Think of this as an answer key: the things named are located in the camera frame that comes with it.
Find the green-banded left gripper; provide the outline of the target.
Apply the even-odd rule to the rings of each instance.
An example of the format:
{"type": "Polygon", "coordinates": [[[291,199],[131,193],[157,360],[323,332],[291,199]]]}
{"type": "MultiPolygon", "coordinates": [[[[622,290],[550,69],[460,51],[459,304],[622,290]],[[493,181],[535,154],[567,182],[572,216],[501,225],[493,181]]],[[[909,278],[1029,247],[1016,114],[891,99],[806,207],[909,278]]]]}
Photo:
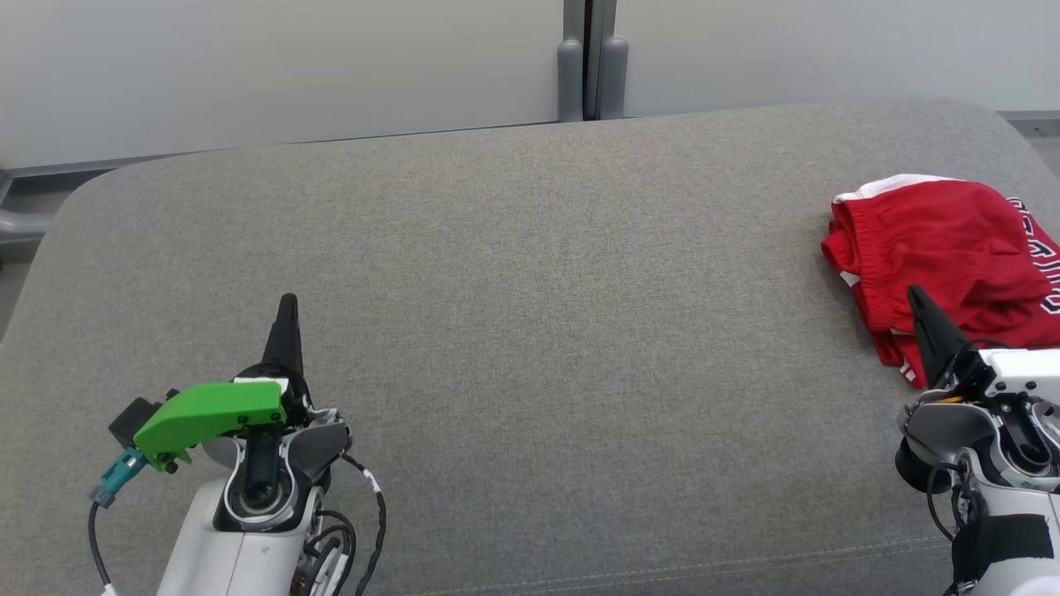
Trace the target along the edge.
{"type": "Polygon", "coordinates": [[[282,295],[261,358],[262,376],[202,382],[163,403],[132,434],[132,445],[157,470],[190,463],[190,451],[243,430],[306,423],[306,404],[292,385],[306,385],[298,298],[282,295]]]}

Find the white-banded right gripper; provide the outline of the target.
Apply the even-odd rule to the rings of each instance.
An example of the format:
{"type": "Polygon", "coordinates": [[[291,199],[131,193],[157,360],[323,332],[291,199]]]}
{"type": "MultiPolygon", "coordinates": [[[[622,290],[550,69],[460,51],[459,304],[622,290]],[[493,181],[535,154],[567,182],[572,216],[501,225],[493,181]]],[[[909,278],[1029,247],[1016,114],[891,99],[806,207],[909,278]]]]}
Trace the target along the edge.
{"type": "Polygon", "coordinates": [[[1056,348],[965,348],[968,337],[928,291],[909,286],[906,298],[928,388],[984,405],[1002,397],[1058,403],[1056,348]]]}

